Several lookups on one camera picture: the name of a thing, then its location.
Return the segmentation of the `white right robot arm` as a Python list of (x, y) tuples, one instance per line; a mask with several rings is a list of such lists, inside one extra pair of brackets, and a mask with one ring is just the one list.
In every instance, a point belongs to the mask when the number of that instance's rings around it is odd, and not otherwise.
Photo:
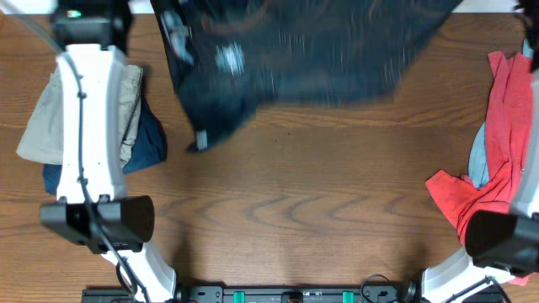
[(494, 76), (483, 127), (489, 181), (439, 171), (425, 183), (461, 248), (425, 269), (405, 302), (507, 302), (504, 283), (538, 270), (538, 3), (515, 5), (526, 38), (511, 58), (489, 54)]

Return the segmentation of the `black printed jersey shirt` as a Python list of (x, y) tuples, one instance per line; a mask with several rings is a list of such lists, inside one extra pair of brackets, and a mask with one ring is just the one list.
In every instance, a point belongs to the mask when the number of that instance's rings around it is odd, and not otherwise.
[(393, 93), (457, 0), (155, 1), (190, 152), (267, 104), (359, 104)]

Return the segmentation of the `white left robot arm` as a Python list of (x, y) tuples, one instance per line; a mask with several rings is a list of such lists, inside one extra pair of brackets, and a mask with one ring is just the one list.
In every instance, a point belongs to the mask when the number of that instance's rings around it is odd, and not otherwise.
[(44, 226), (115, 266), (123, 301), (172, 302), (176, 273), (152, 234), (152, 200), (128, 195), (120, 163), (120, 85), (132, 15), (126, 1), (60, 1), (51, 23), (63, 102), (57, 201)]

